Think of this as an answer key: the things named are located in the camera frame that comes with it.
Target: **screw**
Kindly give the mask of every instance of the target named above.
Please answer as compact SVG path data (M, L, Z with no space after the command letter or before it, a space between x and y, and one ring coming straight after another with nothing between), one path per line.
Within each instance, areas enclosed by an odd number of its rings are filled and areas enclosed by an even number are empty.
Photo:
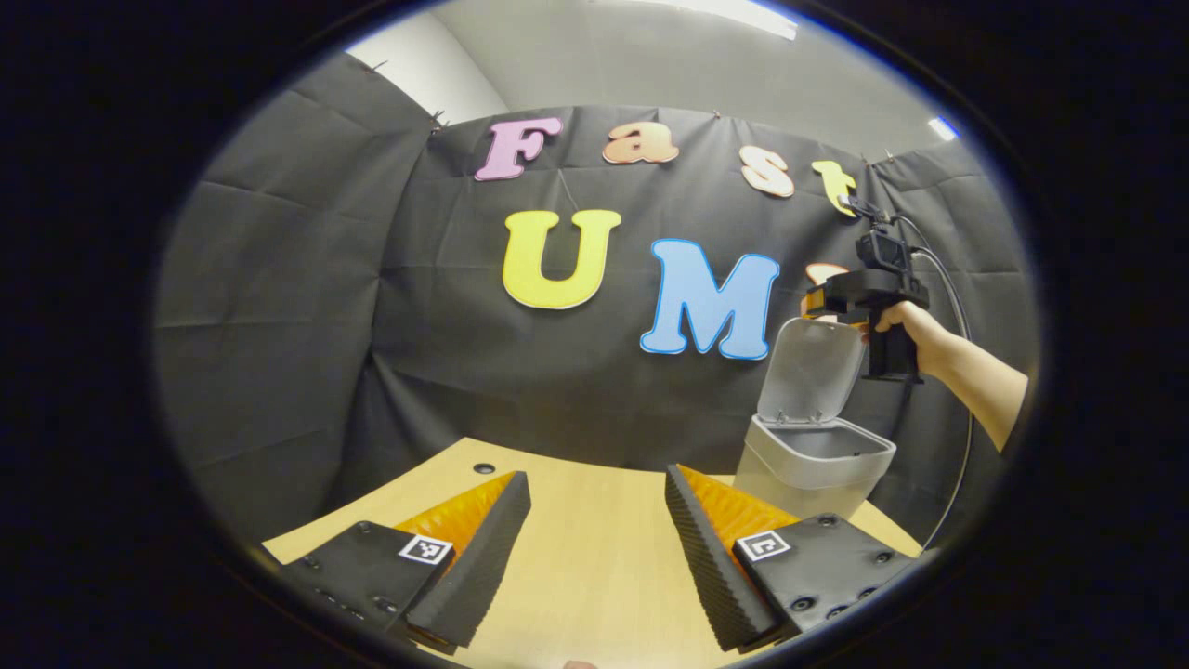
M379 608L380 611L384 611L386 613L397 612L396 604L394 604L392 600L376 595L372 598L372 602L376 604L376 608Z

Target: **soft gripper pad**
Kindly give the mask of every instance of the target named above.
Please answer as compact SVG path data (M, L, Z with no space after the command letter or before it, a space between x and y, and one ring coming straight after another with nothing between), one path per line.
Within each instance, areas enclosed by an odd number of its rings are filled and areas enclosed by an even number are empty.
M723 541L716 534L682 471L686 468L680 466L667 468L665 503L681 538L681 549L698 589L698 599L710 619L718 646L730 650L762 643L781 620L768 608L731 554L723 548Z
M407 621L411 631L438 642L430 645L466 646L471 643L496 597L508 557L531 506L528 475L516 472L449 572L409 611Z

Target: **ceiling light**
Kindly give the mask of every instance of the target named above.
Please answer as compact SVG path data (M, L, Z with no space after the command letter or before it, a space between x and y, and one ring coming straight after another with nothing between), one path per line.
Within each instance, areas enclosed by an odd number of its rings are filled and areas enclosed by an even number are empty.
M942 116L937 116L936 119L929 121L929 127L932 127L933 132L940 134L942 139L946 141L958 135L958 133L954 130L954 126L946 122Z
M789 20L780 12L768 7L750 2L749 0L630 0L633 2L647 2L650 5L668 5L678 10L691 10L704 12L731 19L741 24L757 27L765 32L770 32L785 39L797 37L797 23Z

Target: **yellow letter u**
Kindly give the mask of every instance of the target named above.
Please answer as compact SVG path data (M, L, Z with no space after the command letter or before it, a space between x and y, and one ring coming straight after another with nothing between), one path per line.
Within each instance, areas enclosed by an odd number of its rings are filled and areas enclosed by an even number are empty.
M572 220L581 229L574 272L564 280L541 274L545 236L558 225L553 212L516 212L504 225L511 231L504 255L504 288L522 304L543 309L567 309L591 298L603 283L606 242L619 214L606 209L577 212Z

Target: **gray trash can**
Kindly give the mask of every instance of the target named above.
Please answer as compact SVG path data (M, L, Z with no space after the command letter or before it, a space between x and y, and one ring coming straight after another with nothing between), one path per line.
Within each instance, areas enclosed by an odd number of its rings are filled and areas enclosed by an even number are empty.
M782 324L735 488L798 518L849 519L895 455L892 442L838 418L862 361L855 327L805 317Z

